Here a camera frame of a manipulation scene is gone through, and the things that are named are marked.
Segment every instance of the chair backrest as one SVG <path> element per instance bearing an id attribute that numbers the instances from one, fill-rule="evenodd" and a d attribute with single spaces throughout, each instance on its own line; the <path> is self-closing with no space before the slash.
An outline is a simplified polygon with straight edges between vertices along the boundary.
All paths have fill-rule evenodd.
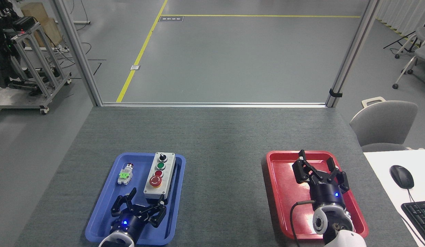
<path id="1" fill-rule="evenodd" d="M 350 121 L 361 146 L 371 143 L 403 144 L 418 107 L 406 101 L 384 101 L 360 110 Z"/>

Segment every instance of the computer mouse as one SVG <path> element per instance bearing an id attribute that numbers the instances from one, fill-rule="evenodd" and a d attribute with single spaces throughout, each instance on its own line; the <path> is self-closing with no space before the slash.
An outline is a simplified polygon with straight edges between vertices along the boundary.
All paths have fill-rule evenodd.
<path id="1" fill-rule="evenodd" d="M 403 166 L 392 166 L 390 168 L 391 177 L 394 182 L 402 189 L 411 189 L 414 186 L 414 179 L 409 170 Z"/>

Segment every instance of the gray tabletop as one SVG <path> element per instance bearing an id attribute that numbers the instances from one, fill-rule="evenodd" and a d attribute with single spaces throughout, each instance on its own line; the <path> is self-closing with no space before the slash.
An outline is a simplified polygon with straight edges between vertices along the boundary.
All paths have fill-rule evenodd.
<path id="1" fill-rule="evenodd" d="M 97 246 L 84 231 L 115 158 L 158 151 L 186 158 L 168 246 L 295 246 L 279 227 L 266 153 L 300 149 L 329 151 L 347 172 L 368 247 L 416 246 L 335 108 L 109 107 L 92 109 L 16 246 Z"/>

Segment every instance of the green button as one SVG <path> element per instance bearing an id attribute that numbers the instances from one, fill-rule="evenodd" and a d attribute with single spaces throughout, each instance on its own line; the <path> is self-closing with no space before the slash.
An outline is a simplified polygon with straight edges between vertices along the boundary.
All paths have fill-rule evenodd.
<path id="1" fill-rule="evenodd" d="M 162 163 L 162 162 L 159 162 L 158 163 L 158 165 L 156 166 L 158 169 L 163 169 L 164 168 L 164 166 L 165 166 L 165 164 L 164 163 Z"/>
<path id="2" fill-rule="evenodd" d="M 127 178 L 129 178 L 129 173 L 128 173 L 128 172 L 121 172 L 121 173 L 119 174 L 119 177 L 120 177 L 120 178 L 127 179 Z"/>

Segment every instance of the caster wheel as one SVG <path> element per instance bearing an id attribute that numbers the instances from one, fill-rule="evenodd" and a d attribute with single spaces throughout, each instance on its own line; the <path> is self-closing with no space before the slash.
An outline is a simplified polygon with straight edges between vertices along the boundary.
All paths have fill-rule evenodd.
<path id="1" fill-rule="evenodd" d="M 45 107 L 45 108 L 41 108 L 41 109 L 40 109 L 40 113 L 41 113 L 42 115 L 46 115 L 46 114 L 48 114 L 48 111 L 49 111 L 49 107 Z"/>

